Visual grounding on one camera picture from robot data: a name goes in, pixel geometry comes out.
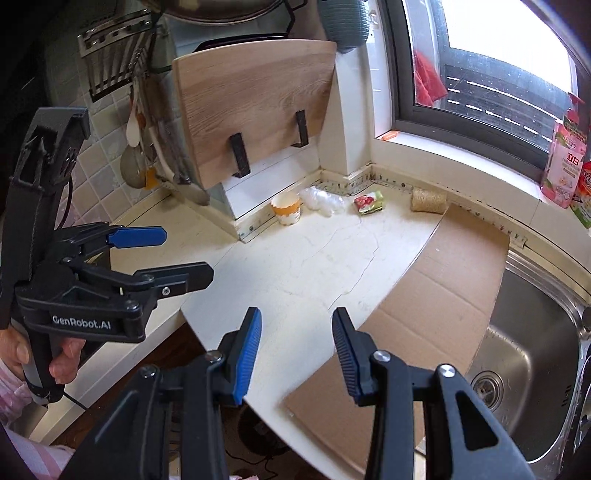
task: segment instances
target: sink drain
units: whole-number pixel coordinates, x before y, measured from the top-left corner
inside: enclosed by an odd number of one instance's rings
[[[472,389],[490,411],[495,411],[503,399],[503,381],[494,372],[480,372],[472,380]]]

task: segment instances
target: snack package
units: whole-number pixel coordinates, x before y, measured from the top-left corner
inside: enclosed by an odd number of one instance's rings
[[[585,228],[591,228],[591,161],[583,164],[570,207]]]
[[[587,135],[579,128],[578,104],[584,102],[569,93],[574,109],[563,120],[556,120],[548,163],[540,184],[542,193],[556,205],[567,208],[577,188],[587,149]]]
[[[384,196],[379,190],[357,197],[354,201],[360,215],[374,213],[384,208]]]

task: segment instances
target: window glass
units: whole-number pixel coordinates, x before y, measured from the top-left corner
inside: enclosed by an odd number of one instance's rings
[[[499,128],[548,151],[577,93],[574,63],[520,0],[406,0],[415,104]]]

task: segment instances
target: paper cup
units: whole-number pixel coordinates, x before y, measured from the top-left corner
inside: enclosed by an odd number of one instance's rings
[[[271,208],[282,225],[293,225],[300,219],[300,204],[300,197],[294,192],[278,193],[271,199]]]

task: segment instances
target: window sill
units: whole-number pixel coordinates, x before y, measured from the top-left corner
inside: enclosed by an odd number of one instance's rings
[[[533,180],[492,160],[429,138],[400,132],[372,141],[372,162],[459,192],[523,223],[591,272],[591,235],[570,209]]]

